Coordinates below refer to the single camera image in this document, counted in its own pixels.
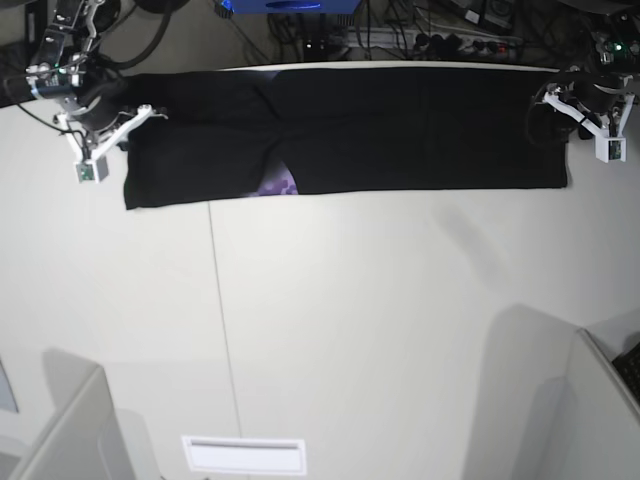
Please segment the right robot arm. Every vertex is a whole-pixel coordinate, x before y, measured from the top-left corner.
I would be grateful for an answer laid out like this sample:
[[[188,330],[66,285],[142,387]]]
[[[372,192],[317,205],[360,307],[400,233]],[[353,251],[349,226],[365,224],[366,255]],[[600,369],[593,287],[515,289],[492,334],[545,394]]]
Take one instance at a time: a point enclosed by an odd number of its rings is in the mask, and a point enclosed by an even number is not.
[[[21,107],[32,99],[58,103],[77,128],[50,125],[61,134],[103,132],[125,117],[114,102],[125,87],[121,75],[145,61],[163,40],[173,14],[184,1],[134,1],[122,13],[120,1],[58,1],[39,46],[22,73],[1,75],[5,104]],[[101,44],[137,9],[160,17],[145,48],[128,60],[116,61],[100,52]]]

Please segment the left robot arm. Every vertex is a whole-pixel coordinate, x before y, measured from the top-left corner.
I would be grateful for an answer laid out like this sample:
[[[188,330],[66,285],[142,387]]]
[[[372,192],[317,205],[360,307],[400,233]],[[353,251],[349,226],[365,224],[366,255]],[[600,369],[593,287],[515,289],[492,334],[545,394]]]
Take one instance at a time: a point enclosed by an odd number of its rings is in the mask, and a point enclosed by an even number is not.
[[[639,74],[637,1],[566,1],[580,14],[588,34],[584,74],[574,82],[581,106],[607,115],[626,84]]]

